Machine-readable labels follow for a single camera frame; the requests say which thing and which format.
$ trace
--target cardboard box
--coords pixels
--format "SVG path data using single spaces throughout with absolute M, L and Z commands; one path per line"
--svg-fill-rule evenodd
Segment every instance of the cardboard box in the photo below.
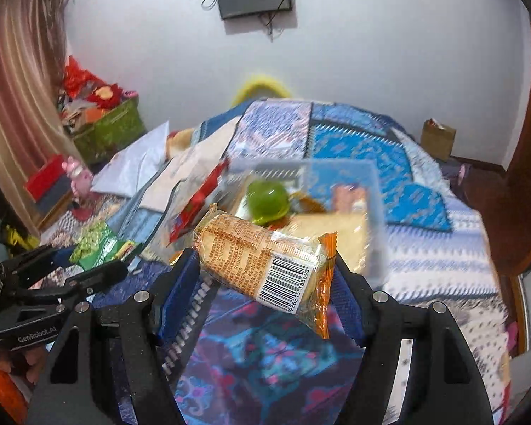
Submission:
M 431 120 L 425 121 L 421 134 L 421 146 L 433 158 L 447 161 L 454 145 L 456 129 L 441 123 L 443 129 L 432 124 Z

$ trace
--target striped curtain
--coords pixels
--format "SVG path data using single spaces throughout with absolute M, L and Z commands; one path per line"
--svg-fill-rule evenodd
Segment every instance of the striped curtain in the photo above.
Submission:
M 52 155 L 78 156 L 56 107 L 64 56 L 63 0 L 0 0 L 0 188 L 35 235 L 24 183 Z

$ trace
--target pink stuffed toy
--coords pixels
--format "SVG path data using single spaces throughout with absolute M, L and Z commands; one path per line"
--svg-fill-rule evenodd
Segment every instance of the pink stuffed toy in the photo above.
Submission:
M 68 178 L 71 179 L 71 190 L 75 196 L 75 201 L 83 204 L 92 195 L 93 173 L 72 156 L 69 156 L 66 161 L 61 163 L 61 167 L 67 173 Z

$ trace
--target baseboard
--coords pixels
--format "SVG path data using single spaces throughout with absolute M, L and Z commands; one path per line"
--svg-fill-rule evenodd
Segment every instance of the baseboard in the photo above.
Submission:
M 455 160 L 458 160 L 461 163 L 471 164 L 477 169 L 483 169 L 485 171 L 493 171 L 494 173 L 501 174 L 505 176 L 506 170 L 501 164 L 488 163 L 487 161 L 472 160 L 471 158 L 463 158 L 461 156 L 452 156 Z

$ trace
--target transparent plastic box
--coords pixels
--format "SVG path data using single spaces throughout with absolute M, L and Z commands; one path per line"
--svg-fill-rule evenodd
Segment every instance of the transparent plastic box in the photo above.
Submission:
M 328 212 L 333 211 L 332 189 L 335 185 L 359 186 L 367 190 L 369 252 L 362 275 L 374 289 L 386 283 L 389 273 L 386 221 L 378 171 L 373 162 L 349 159 L 233 159 L 227 186 L 240 187 L 248 172 L 261 179 L 279 180 L 291 190 L 301 191 L 320 202 Z M 327 232 L 330 230 L 330 225 L 327 225 Z

